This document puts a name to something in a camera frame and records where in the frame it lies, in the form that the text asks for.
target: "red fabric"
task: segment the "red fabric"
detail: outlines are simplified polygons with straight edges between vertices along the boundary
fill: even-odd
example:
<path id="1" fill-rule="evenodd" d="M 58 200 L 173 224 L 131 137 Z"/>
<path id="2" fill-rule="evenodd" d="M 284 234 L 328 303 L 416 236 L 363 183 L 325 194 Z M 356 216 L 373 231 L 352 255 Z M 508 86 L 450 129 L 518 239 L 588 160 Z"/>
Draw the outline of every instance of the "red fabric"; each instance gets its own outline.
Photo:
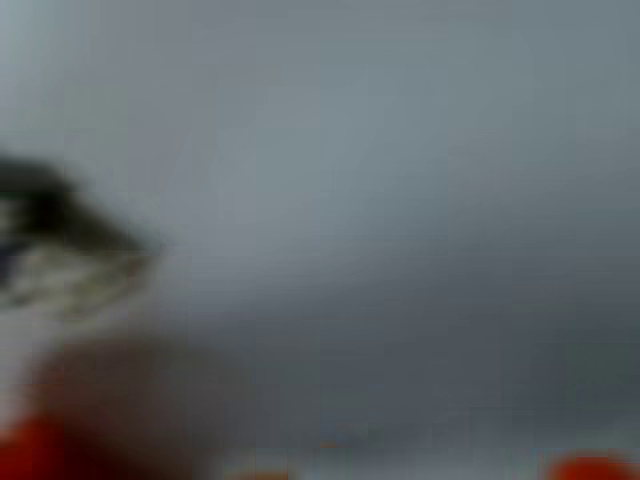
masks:
<path id="1" fill-rule="evenodd" d="M 29 420 L 0 448 L 1 480 L 150 479 L 47 418 Z"/>

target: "hand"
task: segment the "hand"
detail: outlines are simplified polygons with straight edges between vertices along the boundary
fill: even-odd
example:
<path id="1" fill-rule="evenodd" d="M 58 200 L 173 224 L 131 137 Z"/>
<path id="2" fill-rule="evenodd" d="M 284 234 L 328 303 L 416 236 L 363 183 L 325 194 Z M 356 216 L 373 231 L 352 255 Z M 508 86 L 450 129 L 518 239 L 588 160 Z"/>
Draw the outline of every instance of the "hand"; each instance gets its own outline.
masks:
<path id="1" fill-rule="evenodd" d="M 243 420 L 242 388 L 223 364 L 158 339 L 115 335 L 49 352 L 31 397 L 133 460 L 192 478 Z"/>

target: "gray background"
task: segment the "gray background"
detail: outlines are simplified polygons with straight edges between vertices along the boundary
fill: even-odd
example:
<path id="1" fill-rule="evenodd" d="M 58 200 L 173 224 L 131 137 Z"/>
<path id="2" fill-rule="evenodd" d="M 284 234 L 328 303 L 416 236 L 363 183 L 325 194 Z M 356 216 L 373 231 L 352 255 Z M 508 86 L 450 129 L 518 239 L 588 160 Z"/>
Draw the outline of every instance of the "gray background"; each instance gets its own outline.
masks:
<path id="1" fill-rule="evenodd" d="M 165 235 L 260 445 L 634 414 L 636 1 L 1 4 L 4 144 Z"/>

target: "dark object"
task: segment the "dark object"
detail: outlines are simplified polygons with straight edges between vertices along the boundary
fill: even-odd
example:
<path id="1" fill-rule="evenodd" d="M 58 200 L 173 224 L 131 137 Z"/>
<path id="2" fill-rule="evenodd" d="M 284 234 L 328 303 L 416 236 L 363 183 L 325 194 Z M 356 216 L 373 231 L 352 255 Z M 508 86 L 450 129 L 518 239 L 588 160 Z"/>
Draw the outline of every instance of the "dark object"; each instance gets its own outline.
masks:
<path id="1" fill-rule="evenodd" d="M 16 263 L 29 251 L 29 247 L 27 242 L 0 244 L 0 288 L 10 283 Z"/>
<path id="2" fill-rule="evenodd" d="M 72 187 L 55 169 L 29 158 L 0 155 L 0 202 L 20 201 L 20 231 L 42 234 L 55 230 L 61 221 L 64 197 Z"/>

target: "red object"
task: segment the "red object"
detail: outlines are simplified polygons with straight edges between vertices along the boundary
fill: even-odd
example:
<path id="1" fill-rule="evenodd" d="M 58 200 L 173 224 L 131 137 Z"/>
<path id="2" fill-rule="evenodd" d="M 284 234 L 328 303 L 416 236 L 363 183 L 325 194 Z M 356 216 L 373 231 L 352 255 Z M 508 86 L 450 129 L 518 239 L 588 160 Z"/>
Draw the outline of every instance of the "red object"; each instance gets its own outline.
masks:
<path id="1" fill-rule="evenodd" d="M 640 480 L 634 467 L 611 457 L 574 457 L 551 469 L 551 480 Z"/>
<path id="2" fill-rule="evenodd" d="M 47 418 L 20 426 L 0 448 L 2 480 L 151 479 L 117 455 Z"/>

